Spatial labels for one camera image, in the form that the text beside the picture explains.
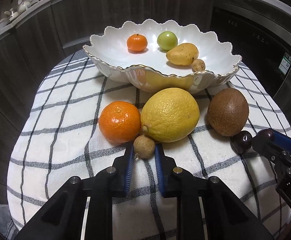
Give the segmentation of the dark cherry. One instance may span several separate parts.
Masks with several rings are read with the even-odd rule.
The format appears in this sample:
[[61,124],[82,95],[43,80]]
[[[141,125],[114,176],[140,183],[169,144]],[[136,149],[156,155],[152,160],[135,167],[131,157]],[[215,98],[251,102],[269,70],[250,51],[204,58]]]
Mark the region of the dark cherry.
[[241,131],[230,137],[230,143],[237,154],[244,154],[252,146],[252,135],[248,131]]
[[274,132],[270,128],[262,129],[256,134],[256,137],[264,139],[264,140],[268,140],[268,141],[274,141]]

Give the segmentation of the brown kiwi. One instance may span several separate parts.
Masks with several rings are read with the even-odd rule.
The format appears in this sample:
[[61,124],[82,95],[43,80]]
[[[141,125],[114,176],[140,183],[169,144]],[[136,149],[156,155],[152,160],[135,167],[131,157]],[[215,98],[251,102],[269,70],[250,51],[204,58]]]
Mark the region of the brown kiwi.
[[225,88],[210,101],[207,120],[224,137],[238,134],[246,124],[249,107],[244,95],[234,88]]

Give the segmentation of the large orange mandarin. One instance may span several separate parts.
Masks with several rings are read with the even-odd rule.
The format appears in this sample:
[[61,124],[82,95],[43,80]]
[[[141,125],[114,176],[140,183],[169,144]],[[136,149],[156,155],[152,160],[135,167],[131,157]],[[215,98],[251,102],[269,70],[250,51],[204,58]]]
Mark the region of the large orange mandarin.
[[114,101],[103,109],[99,128],[105,139],[114,144],[132,141],[141,130],[140,111],[126,101]]

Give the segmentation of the yellow lemon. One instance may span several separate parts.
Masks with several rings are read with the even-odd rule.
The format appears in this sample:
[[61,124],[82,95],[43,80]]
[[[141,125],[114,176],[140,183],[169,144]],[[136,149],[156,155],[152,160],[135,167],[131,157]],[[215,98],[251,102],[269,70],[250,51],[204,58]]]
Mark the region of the yellow lemon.
[[200,109],[186,90],[167,88],[154,94],[141,111],[142,132],[158,142],[176,142],[197,126]]

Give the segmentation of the small brown longan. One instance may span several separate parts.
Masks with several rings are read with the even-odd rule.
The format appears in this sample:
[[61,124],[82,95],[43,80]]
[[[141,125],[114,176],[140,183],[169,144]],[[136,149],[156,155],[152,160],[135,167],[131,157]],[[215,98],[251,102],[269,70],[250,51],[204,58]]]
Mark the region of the small brown longan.
[[206,69],[206,65],[202,59],[196,59],[192,63],[193,72],[203,72]]

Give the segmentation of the small orange mandarin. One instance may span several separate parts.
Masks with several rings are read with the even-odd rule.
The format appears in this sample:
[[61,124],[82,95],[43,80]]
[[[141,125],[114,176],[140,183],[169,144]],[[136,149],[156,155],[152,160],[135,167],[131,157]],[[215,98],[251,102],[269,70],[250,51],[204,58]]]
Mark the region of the small orange mandarin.
[[147,48],[148,41],[141,34],[133,34],[127,39],[127,48],[132,52],[141,52]]

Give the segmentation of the white checkered cloth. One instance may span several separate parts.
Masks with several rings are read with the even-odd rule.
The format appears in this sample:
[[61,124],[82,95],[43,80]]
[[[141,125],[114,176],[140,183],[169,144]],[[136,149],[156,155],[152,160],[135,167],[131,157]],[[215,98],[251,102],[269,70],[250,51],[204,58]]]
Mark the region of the white checkered cloth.
[[[200,120],[180,141],[164,144],[166,155],[200,178],[219,177],[277,237],[291,209],[276,192],[270,162],[253,151],[243,156],[206,120],[211,98],[221,87],[195,95]],[[45,77],[9,162],[7,198],[13,222],[22,228],[71,176],[88,178],[110,166],[125,151],[103,137],[102,110],[121,100],[142,108],[150,94],[102,75],[79,50]],[[158,190],[154,159],[135,160],[130,191],[113,201],[114,239],[175,239],[176,201]]]

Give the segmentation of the built-in black oven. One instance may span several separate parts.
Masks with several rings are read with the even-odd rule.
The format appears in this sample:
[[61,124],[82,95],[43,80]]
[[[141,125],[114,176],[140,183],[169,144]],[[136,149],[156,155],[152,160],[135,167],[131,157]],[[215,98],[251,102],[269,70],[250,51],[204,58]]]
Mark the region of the built-in black oven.
[[233,53],[274,97],[291,68],[291,34],[261,14],[221,2],[213,6],[210,29],[232,43]]

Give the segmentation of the yellow mango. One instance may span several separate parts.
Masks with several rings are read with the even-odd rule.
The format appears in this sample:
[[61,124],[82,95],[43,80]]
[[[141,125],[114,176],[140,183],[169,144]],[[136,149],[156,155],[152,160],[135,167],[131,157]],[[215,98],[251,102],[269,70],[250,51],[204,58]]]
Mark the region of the yellow mango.
[[177,66],[188,66],[199,57],[199,50],[192,43],[182,43],[166,53],[167,60]]

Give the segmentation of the white scalloped ceramic bowl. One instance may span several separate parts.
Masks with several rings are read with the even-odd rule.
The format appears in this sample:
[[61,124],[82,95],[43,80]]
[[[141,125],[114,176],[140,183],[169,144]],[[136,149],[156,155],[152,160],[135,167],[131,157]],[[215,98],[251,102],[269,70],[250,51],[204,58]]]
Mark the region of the white scalloped ceramic bowl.
[[[157,44],[163,31],[172,31],[179,44],[194,44],[206,69],[193,72],[191,66],[171,64]],[[148,45],[144,51],[137,53],[127,48],[127,39],[133,34],[146,37]],[[178,87],[191,94],[224,85],[235,76],[242,57],[234,55],[232,49],[232,44],[220,42],[214,31],[204,33],[195,24],[182,26],[173,20],[158,23],[150,18],[140,24],[126,21],[120,28],[108,26],[103,35],[91,35],[90,44],[83,46],[97,69],[113,81],[131,83],[150,93]]]

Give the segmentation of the green round fruit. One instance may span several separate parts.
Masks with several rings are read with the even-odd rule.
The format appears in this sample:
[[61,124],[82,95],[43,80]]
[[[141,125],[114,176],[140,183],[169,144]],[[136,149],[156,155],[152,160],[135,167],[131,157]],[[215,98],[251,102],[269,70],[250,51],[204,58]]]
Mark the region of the green round fruit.
[[177,36],[171,31],[164,31],[157,37],[157,44],[163,51],[169,51],[178,45]]

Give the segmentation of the white teapot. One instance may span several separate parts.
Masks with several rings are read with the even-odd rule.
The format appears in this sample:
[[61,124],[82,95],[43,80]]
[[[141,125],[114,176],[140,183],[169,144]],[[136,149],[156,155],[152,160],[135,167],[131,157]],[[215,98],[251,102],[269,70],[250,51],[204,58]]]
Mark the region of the white teapot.
[[31,7],[31,3],[29,1],[24,1],[18,6],[18,13],[22,14],[26,10],[28,10]]

